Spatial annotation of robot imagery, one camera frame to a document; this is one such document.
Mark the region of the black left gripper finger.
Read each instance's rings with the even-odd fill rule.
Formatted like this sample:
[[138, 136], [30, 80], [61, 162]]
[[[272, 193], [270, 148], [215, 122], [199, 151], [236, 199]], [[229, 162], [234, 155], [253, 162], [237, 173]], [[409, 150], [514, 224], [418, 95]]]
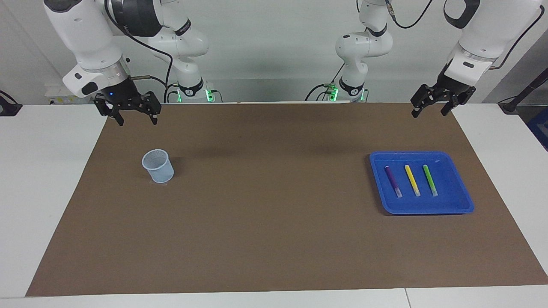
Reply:
[[471, 96], [475, 93], [476, 87], [472, 86], [468, 90], [460, 93], [455, 94], [452, 92], [448, 92], [447, 94], [447, 102], [445, 103], [444, 107], [441, 109], [441, 114], [443, 116], [448, 115], [452, 109], [464, 105], [468, 102], [468, 100], [471, 98]]
[[414, 118], [419, 117], [420, 113], [426, 107], [439, 101], [441, 96], [441, 87], [439, 86], [427, 86], [422, 84], [415, 94], [411, 97], [411, 104], [413, 105], [413, 111], [411, 115]]

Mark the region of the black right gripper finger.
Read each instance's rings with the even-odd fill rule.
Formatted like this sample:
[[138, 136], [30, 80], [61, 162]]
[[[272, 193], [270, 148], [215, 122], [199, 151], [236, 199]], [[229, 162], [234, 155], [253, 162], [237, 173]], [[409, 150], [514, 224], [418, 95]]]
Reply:
[[153, 125], [157, 125], [158, 115], [162, 109], [157, 96], [152, 91], [149, 91], [141, 95], [139, 100], [139, 111], [148, 115]]
[[94, 105], [98, 109], [100, 115], [114, 119], [118, 125], [124, 125], [125, 121], [120, 115], [117, 106], [109, 107], [104, 96], [94, 96]]

